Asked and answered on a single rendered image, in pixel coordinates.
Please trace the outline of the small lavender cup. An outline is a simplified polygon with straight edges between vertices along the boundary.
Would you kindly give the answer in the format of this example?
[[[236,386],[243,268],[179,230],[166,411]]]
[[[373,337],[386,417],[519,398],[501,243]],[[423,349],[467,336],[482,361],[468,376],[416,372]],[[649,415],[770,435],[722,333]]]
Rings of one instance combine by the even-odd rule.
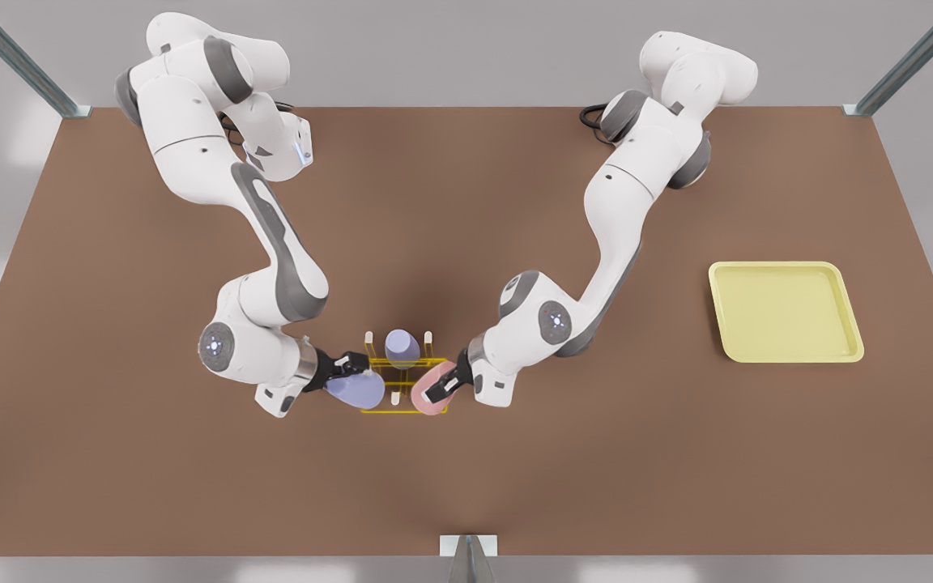
[[[384,350],[386,360],[399,369],[414,368],[421,357],[418,340],[403,329],[392,330],[386,335]]]

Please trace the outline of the yellow square tray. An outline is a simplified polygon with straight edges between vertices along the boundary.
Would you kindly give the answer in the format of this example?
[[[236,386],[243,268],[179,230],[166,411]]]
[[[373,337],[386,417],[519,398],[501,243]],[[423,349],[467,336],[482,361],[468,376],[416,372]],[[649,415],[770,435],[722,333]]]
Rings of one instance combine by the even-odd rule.
[[[829,262],[715,262],[708,270],[726,355],[740,363],[855,363],[865,346]]]

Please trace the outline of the pink cup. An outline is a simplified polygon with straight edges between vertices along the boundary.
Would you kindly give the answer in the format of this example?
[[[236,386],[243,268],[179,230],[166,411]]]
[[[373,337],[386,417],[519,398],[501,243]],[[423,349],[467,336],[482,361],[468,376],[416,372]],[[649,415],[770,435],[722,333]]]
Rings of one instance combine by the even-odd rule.
[[[446,386],[457,386],[456,364],[443,361],[427,370],[411,388],[411,401],[419,412],[425,415],[437,415],[443,412],[455,395],[455,388],[448,391]]]

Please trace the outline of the silver frame post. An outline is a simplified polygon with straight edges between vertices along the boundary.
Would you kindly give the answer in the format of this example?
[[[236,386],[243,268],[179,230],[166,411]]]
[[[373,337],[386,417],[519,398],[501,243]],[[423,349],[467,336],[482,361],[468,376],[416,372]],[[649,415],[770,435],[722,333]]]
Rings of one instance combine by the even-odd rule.
[[[846,116],[871,117],[933,58],[933,25],[904,56],[855,104],[844,104]]]
[[[489,564],[489,558],[497,556],[494,534],[443,534],[438,555],[452,558],[447,583],[496,583]]]
[[[92,107],[77,104],[54,82],[40,66],[16,44],[0,25],[0,58],[37,93],[42,100],[64,119],[88,118]]]

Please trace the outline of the large lavender cup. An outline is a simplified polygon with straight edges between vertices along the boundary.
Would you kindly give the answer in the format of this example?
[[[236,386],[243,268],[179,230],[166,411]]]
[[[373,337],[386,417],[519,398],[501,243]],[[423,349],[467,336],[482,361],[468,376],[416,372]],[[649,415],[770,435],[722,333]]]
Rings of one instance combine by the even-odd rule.
[[[372,410],[381,405],[386,395],[384,379],[371,370],[348,377],[334,377],[327,380],[323,388],[339,401],[361,410]]]

